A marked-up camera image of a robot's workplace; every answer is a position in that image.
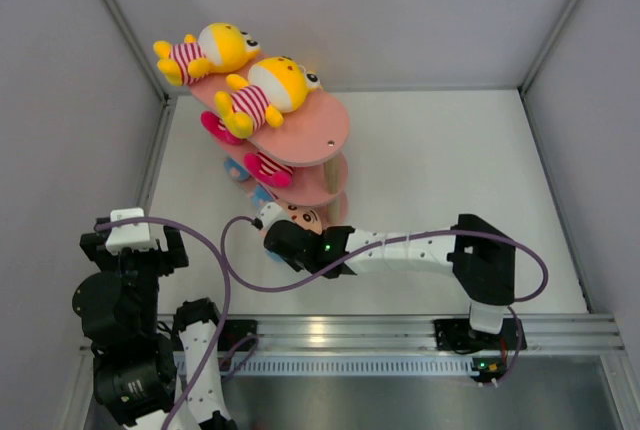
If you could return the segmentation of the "yellow plush striped shirt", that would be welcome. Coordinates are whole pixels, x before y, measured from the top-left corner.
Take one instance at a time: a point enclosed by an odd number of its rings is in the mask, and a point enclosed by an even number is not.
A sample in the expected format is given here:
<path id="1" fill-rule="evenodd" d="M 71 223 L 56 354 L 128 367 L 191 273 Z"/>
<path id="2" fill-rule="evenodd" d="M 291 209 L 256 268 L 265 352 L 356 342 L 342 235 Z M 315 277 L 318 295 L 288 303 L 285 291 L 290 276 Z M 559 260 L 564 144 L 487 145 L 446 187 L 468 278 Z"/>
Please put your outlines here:
<path id="1" fill-rule="evenodd" d="M 215 104 L 224 129 L 237 139 L 248 139 L 264 125 L 279 128 L 285 114 L 321 88 L 315 73 L 286 56 L 254 63 L 246 77 L 229 74 L 226 84 L 231 92 L 218 91 Z"/>

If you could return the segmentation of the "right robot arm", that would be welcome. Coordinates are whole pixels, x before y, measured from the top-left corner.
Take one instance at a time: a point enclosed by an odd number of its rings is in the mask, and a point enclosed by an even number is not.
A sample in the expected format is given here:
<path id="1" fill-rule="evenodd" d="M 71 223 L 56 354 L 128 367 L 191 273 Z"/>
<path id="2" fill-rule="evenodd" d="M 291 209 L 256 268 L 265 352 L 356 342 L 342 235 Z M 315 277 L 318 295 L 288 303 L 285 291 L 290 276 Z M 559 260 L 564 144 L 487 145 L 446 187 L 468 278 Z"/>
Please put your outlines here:
<path id="1" fill-rule="evenodd" d="M 454 278 L 470 300 L 468 338 L 480 347 L 501 338 L 504 312 L 515 302 L 514 245 L 476 215 L 461 214 L 442 234 L 423 237 L 351 226 L 316 233 L 264 210 L 256 224 L 264 231 L 265 249 L 295 271 L 329 279 L 410 271 Z"/>

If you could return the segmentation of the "pink plush striped shirt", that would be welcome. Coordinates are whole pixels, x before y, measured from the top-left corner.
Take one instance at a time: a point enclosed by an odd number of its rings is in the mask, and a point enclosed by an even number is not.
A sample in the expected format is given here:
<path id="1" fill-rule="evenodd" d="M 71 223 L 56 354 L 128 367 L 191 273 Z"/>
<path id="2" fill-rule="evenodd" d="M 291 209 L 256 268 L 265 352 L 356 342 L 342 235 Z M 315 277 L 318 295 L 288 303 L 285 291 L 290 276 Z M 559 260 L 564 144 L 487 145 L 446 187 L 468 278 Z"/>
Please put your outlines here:
<path id="1" fill-rule="evenodd" d="M 230 145 L 240 145 L 243 143 L 242 139 L 235 137 L 228 131 L 223 121 L 213 112 L 203 112 L 200 120 L 202 126 L 217 140 Z"/>

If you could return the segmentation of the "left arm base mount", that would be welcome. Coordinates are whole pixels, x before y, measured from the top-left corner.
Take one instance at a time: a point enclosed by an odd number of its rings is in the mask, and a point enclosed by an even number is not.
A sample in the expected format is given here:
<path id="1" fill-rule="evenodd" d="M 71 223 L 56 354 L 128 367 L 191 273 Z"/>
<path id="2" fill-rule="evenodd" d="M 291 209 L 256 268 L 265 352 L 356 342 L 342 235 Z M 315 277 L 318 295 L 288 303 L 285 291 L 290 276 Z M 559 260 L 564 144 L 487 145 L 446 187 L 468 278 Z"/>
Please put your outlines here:
<path id="1" fill-rule="evenodd" d="M 233 347 L 237 351 L 247 352 L 255 344 L 253 335 L 257 334 L 258 322 L 253 319 L 228 320 L 218 340 L 218 351 L 228 352 Z"/>

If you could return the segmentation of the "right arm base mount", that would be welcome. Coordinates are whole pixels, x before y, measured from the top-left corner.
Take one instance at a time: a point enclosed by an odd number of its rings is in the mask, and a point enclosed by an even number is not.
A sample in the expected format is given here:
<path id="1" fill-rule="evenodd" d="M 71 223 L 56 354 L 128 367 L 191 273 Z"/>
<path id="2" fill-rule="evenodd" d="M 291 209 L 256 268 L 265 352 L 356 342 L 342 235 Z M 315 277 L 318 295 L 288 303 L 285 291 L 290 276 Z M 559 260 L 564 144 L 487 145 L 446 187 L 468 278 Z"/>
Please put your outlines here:
<path id="1" fill-rule="evenodd" d="M 513 318 L 503 321 L 498 334 L 473 330 L 464 318 L 438 319 L 434 321 L 436 348 L 458 354 L 480 351 L 512 351 L 520 338 L 518 325 Z"/>

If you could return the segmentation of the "peach-faced boy plush doll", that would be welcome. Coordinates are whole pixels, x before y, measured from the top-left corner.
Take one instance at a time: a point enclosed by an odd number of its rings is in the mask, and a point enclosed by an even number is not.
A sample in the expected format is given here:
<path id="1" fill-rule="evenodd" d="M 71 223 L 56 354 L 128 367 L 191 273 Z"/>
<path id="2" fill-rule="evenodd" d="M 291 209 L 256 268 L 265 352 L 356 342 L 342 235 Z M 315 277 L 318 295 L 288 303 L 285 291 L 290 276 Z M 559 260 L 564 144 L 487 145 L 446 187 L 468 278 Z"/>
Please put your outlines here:
<path id="1" fill-rule="evenodd" d="M 275 201 L 275 198 L 261 185 L 256 185 L 252 190 L 248 192 L 248 197 L 251 204 L 260 209 L 265 204 Z"/>

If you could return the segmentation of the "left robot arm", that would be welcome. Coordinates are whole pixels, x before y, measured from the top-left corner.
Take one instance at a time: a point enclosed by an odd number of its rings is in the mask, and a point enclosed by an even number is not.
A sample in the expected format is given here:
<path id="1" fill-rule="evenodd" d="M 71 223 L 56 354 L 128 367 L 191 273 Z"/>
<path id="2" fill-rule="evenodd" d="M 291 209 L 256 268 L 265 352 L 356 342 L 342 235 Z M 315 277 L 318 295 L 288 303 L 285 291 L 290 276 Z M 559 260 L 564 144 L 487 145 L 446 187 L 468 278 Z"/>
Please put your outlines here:
<path id="1" fill-rule="evenodd" d="M 126 429 L 234 429 L 217 348 L 230 304 L 183 303 L 169 335 L 158 330 L 159 280 L 189 265 L 182 236 L 193 229 L 118 209 L 96 221 L 80 247 L 98 271 L 74 291 L 72 309 L 91 342 L 96 402 Z"/>

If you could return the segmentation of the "white pink-eared plush toy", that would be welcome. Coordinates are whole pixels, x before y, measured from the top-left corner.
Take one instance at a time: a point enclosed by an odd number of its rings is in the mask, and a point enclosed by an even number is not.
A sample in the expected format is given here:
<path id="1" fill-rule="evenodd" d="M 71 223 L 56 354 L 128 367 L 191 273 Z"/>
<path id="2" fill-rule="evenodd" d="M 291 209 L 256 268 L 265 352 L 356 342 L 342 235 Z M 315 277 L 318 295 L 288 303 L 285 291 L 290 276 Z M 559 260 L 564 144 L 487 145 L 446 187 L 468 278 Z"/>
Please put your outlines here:
<path id="1" fill-rule="evenodd" d="M 262 152 L 247 153 L 243 162 L 249 174 L 267 186 L 286 188 L 291 185 L 294 169 L 276 162 Z"/>

